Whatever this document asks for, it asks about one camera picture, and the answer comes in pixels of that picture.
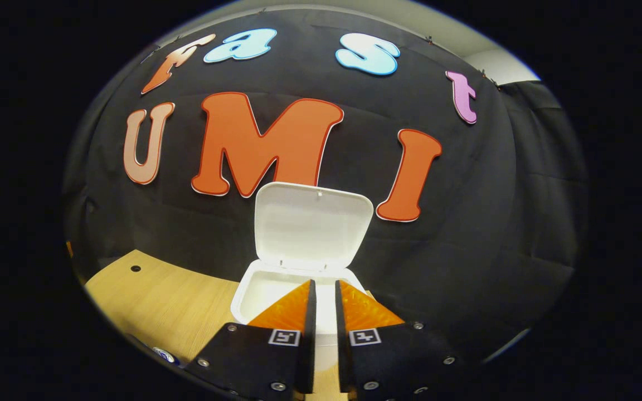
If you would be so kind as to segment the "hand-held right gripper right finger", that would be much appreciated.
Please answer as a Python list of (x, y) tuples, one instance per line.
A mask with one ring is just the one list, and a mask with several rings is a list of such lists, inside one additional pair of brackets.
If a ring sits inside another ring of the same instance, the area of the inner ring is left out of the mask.
[(335, 283), (339, 388), (350, 400), (457, 400), (466, 358), (425, 322)]

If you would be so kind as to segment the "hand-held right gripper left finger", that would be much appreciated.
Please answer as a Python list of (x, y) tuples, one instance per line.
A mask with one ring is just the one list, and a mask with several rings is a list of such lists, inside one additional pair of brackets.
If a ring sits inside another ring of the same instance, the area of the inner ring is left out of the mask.
[(225, 323), (185, 372), (236, 399), (305, 399), (314, 386), (316, 301), (307, 280), (247, 324)]

